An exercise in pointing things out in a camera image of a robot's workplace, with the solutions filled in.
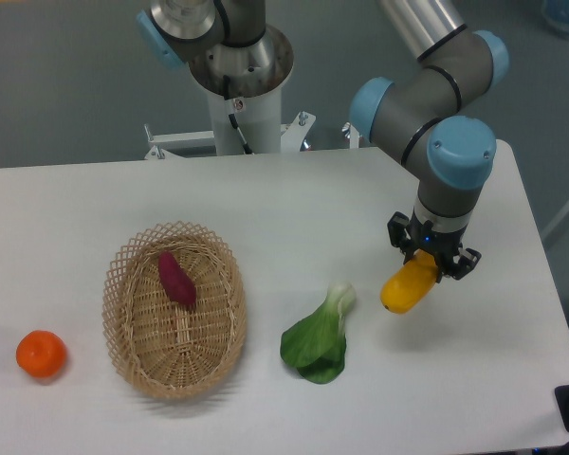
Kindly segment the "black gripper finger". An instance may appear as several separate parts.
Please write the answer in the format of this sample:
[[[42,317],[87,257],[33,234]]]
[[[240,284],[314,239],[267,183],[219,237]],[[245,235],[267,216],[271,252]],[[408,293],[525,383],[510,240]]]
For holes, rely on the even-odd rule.
[[[439,257],[439,279],[462,280],[471,273],[482,259],[482,254],[471,248],[460,247],[456,254],[442,254]]]
[[[403,255],[403,264],[413,257],[413,239],[409,233],[410,219],[403,213],[396,211],[387,223],[390,243]]]

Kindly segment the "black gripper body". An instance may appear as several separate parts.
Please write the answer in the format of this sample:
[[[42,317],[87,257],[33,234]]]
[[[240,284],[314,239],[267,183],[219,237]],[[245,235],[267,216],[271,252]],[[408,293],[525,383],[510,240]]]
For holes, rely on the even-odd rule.
[[[459,255],[464,228],[453,232],[436,231],[431,221],[421,223],[413,213],[407,232],[411,243],[405,247],[405,262],[418,250],[422,250],[433,256],[439,268],[453,268],[454,258]]]

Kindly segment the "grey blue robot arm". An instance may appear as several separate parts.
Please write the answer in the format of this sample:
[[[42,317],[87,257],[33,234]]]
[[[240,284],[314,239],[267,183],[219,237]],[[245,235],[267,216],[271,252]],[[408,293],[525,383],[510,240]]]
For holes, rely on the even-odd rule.
[[[503,41],[469,31],[449,1],[384,1],[381,9],[420,64],[407,83],[374,78],[353,97],[356,131],[418,179],[411,216],[388,232],[406,259],[431,255],[439,277],[464,278],[480,261],[463,235],[493,168],[496,138],[462,110],[506,74]],[[280,91],[293,68],[290,42],[266,22],[262,1],[154,1],[141,36],[168,67],[186,66],[205,91],[220,155],[275,153]]]

